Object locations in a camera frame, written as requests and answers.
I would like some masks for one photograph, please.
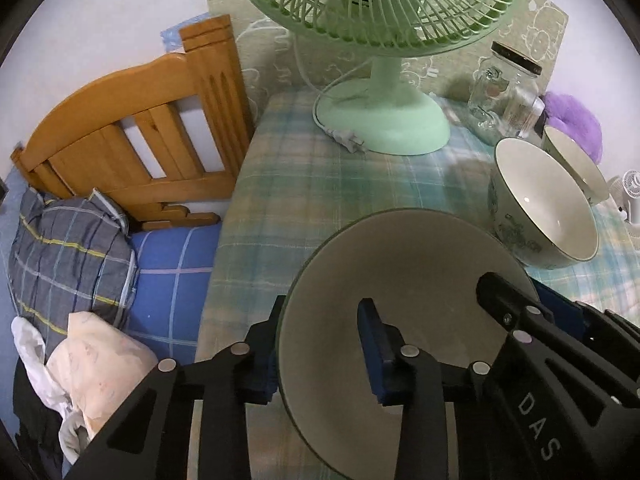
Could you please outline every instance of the white lettering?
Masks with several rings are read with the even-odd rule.
[[[539,421],[534,422],[533,424],[529,424],[529,429],[535,431],[536,436],[533,438],[533,440],[537,440],[538,436],[540,435],[540,431],[542,431],[542,428],[545,427],[545,422],[546,422],[546,416],[541,418]]]
[[[560,441],[556,438],[552,438],[546,445],[546,448],[549,450],[548,452],[545,450],[545,448],[540,448],[540,455],[542,455],[542,460],[544,460],[545,462],[552,459],[554,455],[554,448],[556,448],[556,450],[560,449]]]
[[[528,415],[529,412],[531,410],[533,410],[533,406],[536,403],[536,399],[533,398],[533,395],[531,395],[531,392],[529,392],[524,399],[522,399],[522,402],[520,403],[520,405],[518,406],[518,409],[520,410],[520,413],[522,413],[523,415]]]

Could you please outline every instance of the bowl rim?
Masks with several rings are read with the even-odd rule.
[[[552,130],[552,135],[551,136],[547,133],[547,130]],[[556,136],[556,132],[558,134],[561,134],[562,136],[565,136],[572,143],[574,143],[578,148],[580,148],[580,152],[578,152],[578,153],[580,153],[580,155],[577,155],[577,156],[581,156],[584,160],[588,160],[590,162],[590,166],[592,166],[596,170],[594,172],[594,176],[596,175],[596,173],[599,175],[599,177],[596,176],[596,179],[597,179],[598,182],[593,182],[593,183],[587,182],[586,177],[583,174],[581,174],[580,171],[578,171],[574,167],[574,165],[571,164],[567,160],[565,152],[563,152],[560,149],[560,147],[554,142],[553,137]],[[593,198],[595,200],[597,200],[597,203],[600,203],[600,202],[606,200],[607,198],[609,198],[609,195],[610,195],[609,186],[607,186],[607,181],[605,180],[604,175],[600,171],[600,168],[598,168],[598,165],[593,160],[591,160],[591,157],[583,150],[581,145],[578,144],[577,142],[575,142],[575,139],[572,139],[570,136],[568,136],[562,130],[559,130],[558,128],[556,128],[554,126],[550,126],[549,124],[547,126],[545,126],[544,130],[543,130],[543,138],[542,138],[543,145],[544,145],[545,139],[547,139],[548,142],[551,143],[551,145],[556,149],[556,151],[558,152],[560,157],[562,157],[562,160],[564,160],[564,162],[569,166],[569,168],[571,168],[571,170],[575,173],[575,176],[577,178],[579,178],[587,188],[589,188],[591,193],[593,193],[593,195],[594,195]]]
[[[582,200],[584,201],[584,205],[587,206],[587,209],[590,213],[590,218],[591,221],[593,222],[593,230],[596,233],[596,243],[595,243],[595,248],[593,250],[593,254],[591,256],[589,256],[588,258],[577,258],[576,256],[571,256],[570,254],[568,254],[564,249],[560,248],[558,246],[558,244],[556,244],[551,238],[549,238],[549,236],[538,226],[538,224],[534,221],[533,218],[531,218],[531,216],[529,215],[529,213],[527,213],[527,210],[524,209],[524,206],[522,205],[522,203],[520,202],[520,199],[515,195],[515,193],[511,190],[511,187],[509,186],[509,184],[507,183],[507,180],[505,179],[504,175],[502,174],[502,171],[500,170],[500,164],[498,163],[498,146],[500,146],[501,143],[505,142],[505,141],[516,141],[516,142],[524,142],[525,144],[529,144],[531,145],[533,148],[535,148],[536,150],[539,150],[541,153],[544,153],[545,156],[547,156],[549,158],[549,160],[553,161],[554,164],[557,164],[562,171],[564,171],[564,173],[569,177],[569,180],[571,180],[571,183],[573,184],[573,189],[574,191],[577,191],[580,196],[582,197]],[[494,161],[495,161],[495,168],[498,171],[498,173],[500,174],[500,178],[502,179],[502,181],[504,182],[504,185],[507,187],[507,189],[509,190],[509,193],[511,196],[513,196],[513,198],[516,201],[516,204],[518,205],[518,208],[520,208],[520,210],[524,213],[524,215],[530,220],[531,224],[533,224],[533,226],[535,227],[535,229],[542,234],[542,236],[550,243],[553,245],[553,247],[555,247],[558,251],[560,251],[564,256],[566,256],[567,258],[569,258],[570,260],[573,260],[574,262],[578,262],[578,263],[584,263],[584,262],[588,262],[590,260],[593,260],[594,257],[596,256],[596,254],[598,254],[598,250],[600,249],[600,233],[598,232],[598,226],[596,224],[596,219],[595,216],[593,215],[593,210],[591,209],[591,205],[589,204],[589,201],[587,200],[587,197],[585,197],[584,193],[582,192],[582,190],[580,189],[580,186],[578,186],[578,183],[574,180],[574,178],[571,176],[571,174],[569,174],[569,172],[562,166],[562,164],[560,164],[557,160],[555,160],[551,155],[549,155],[546,151],[542,150],[541,148],[537,147],[534,144],[531,144],[530,142],[527,142],[524,139],[518,139],[516,137],[505,137],[501,140],[498,141],[498,143],[495,145],[495,149],[494,149]]]
[[[427,207],[395,207],[395,208],[389,208],[389,209],[383,209],[380,211],[375,211],[373,213],[367,214],[361,218],[358,218],[352,222],[349,222],[347,225],[341,227],[340,229],[338,229],[335,233],[331,234],[328,238],[326,238],[320,245],[318,245],[318,247],[316,248],[316,250],[311,254],[311,256],[309,256],[304,264],[302,264],[302,266],[300,267],[300,270],[298,271],[298,273],[296,274],[296,277],[293,279],[293,281],[291,282],[291,285],[289,286],[289,290],[287,291],[287,295],[285,297],[284,302],[282,303],[282,307],[280,309],[280,316],[278,317],[278,324],[276,326],[276,337],[275,337],[275,352],[276,352],[276,363],[278,364],[278,366],[276,366],[276,370],[277,370],[277,374],[278,374],[278,389],[280,390],[280,398],[282,399],[282,405],[284,406],[285,411],[287,412],[287,415],[289,417],[289,420],[291,421],[291,423],[293,424],[293,427],[296,430],[296,433],[298,434],[298,436],[300,437],[300,439],[302,439],[302,442],[305,443],[307,449],[309,449],[311,451],[311,453],[313,453],[313,455],[320,461],[322,462],[325,466],[327,466],[331,471],[334,471],[335,473],[338,473],[338,475],[342,476],[343,478],[345,478],[346,480],[353,480],[350,477],[348,477],[347,475],[345,475],[344,473],[338,471],[332,464],[329,464],[329,462],[327,460],[325,460],[324,458],[322,458],[314,449],[313,446],[311,446],[310,442],[306,439],[305,435],[302,433],[302,430],[300,429],[299,425],[296,422],[296,419],[293,415],[293,411],[291,410],[289,403],[287,402],[287,396],[284,392],[284,386],[282,384],[282,372],[280,370],[280,332],[282,331],[282,322],[284,320],[284,316],[285,313],[287,311],[287,307],[289,306],[289,301],[291,299],[291,293],[293,292],[293,290],[295,289],[296,284],[299,282],[300,278],[302,277],[302,274],[304,273],[305,269],[309,266],[309,263],[311,263],[311,261],[318,256],[318,254],[320,253],[320,251],[322,249],[324,249],[325,246],[327,246],[332,240],[334,240],[334,238],[337,238],[340,234],[342,234],[343,232],[345,232],[346,230],[354,227],[354,225],[367,220],[369,218],[372,218],[373,216],[378,216],[378,215],[382,215],[382,214],[386,214],[386,213],[391,213],[391,212],[401,212],[401,211],[423,211],[423,212],[429,212],[429,213],[436,213],[436,214],[440,214],[443,216],[449,216],[449,217],[453,217],[456,220],[461,221],[462,223],[465,223],[469,226],[471,226],[472,228],[476,229],[478,232],[482,233],[485,236],[488,236],[489,238],[492,238],[493,240],[496,240],[498,243],[500,243],[506,250],[506,252],[509,254],[509,256],[511,257],[511,259],[514,261],[514,263],[516,263],[524,272],[524,274],[526,275],[526,277],[529,279],[529,281],[531,282],[531,286],[533,287],[533,291],[534,291],[534,297],[533,299],[536,299],[538,296],[538,291],[534,285],[534,280],[531,276],[529,276],[529,273],[526,271],[524,264],[517,259],[516,256],[514,256],[514,254],[500,241],[498,240],[495,236],[493,236],[489,231],[486,231],[485,229],[482,229],[480,226],[477,226],[463,218],[460,218],[460,216],[455,215],[453,213],[450,213],[448,211],[440,211],[438,209],[431,209],[431,208],[427,208]]]

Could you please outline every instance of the fan stand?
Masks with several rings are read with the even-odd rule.
[[[423,155],[449,142],[449,122],[436,101],[401,82],[402,58],[377,57],[369,79],[329,89],[316,114],[327,129],[352,131],[372,152]]]

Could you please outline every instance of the wooden headboard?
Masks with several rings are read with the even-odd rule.
[[[39,124],[12,160],[28,183],[60,198],[95,187],[145,229],[215,223],[171,202],[231,197],[253,135],[228,15],[180,30],[184,54],[97,79]],[[224,171],[206,172],[173,101],[197,95]],[[133,116],[166,177],[152,178],[118,122]]]

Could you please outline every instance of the purple fluffy object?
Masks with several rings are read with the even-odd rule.
[[[602,160],[602,128],[597,118],[571,95],[548,92],[545,102],[546,124],[571,137],[599,164]]]

